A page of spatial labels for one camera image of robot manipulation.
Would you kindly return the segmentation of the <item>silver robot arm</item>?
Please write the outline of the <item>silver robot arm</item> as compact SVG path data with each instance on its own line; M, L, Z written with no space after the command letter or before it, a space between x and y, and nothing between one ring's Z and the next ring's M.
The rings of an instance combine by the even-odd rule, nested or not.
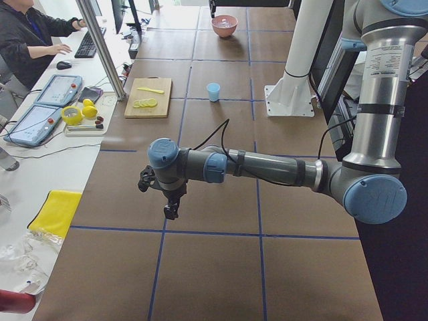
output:
M175 219L189 180L221 183L226 175L308 187L340 203L355 219L381 224L405 208L407 192L395 159L415 44L427 33L426 1L346 1L340 45L366 54L351 151L341 160L306 162L208 146L181 148L159 138L138 188L163 192Z

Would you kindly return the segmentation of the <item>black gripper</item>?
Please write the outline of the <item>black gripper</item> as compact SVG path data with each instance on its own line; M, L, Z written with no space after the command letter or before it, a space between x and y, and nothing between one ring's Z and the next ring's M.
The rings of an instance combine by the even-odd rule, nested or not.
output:
M187 193L187 183L179 182L177 186L167 184L162 187L164 196L169 200L164 206L164 214L166 219L175 220L179 217L180 198Z

